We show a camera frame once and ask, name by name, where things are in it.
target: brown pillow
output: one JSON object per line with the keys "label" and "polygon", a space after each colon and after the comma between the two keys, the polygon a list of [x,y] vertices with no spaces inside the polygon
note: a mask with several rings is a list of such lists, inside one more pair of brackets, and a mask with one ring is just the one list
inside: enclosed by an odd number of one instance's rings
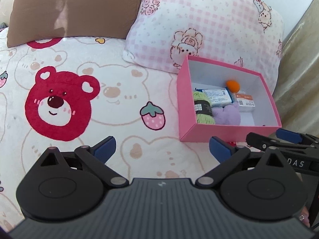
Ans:
{"label": "brown pillow", "polygon": [[14,0],[8,47],[54,37],[126,38],[141,0]]}

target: curtain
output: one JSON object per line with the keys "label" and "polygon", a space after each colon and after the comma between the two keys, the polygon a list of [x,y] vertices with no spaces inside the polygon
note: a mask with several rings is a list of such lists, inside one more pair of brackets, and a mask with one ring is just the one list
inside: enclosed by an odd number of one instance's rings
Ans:
{"label": "curtain", "polygon": [[319,136],[319,0],[312,1],[281,55],[273,97],[282,126]]}

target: white heart in bear ear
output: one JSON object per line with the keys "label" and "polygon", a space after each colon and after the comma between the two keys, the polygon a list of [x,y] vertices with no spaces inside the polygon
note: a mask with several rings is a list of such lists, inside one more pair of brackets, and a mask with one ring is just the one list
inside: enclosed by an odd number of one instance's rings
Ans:
{"label": "white heart in bear ear", "polygon": [[83,90],[84,92],[91,93],[91,92],[93,92],[93,87],[91,87],[88,82],[83,82],[83,83],[82,83],[82,90]]}
{"label": "white heart in bear ear", "polygon": [[40,74],[40,78],[45,80],[50,76],[50,72],[43,72],[42,74]]}

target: bedsheet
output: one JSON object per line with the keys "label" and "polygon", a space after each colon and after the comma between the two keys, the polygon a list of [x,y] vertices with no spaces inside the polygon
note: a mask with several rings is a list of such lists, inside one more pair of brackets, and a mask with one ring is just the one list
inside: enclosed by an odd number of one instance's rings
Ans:
{"label": "bedsheet", "polygon": [[15,48],[0,32],[0,226],[23,215],[16,188],[49,146],[114,136],[107,165],[128,178],[189,177],[218,165],[206,143],[178,139],[176,74],[122,60],[124,40],[56,38]]}

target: pink box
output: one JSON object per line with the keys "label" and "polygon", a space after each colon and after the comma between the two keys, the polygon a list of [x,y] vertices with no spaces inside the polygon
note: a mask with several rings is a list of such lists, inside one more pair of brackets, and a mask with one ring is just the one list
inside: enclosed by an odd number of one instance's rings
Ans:
{"label": "pink box", "polygon": [[[240,90],[253,97],[255,110],[240,113],[240,126],[198,124],[193,91],[225,88],[227,80],[236,80]],[[177,76],[177,100],[183,142],[209,142],[212,136],[226,142],[244,142],[250,132],[269,136],[281,128],[275,102],[262,75],[223,62],[187,56]]]}

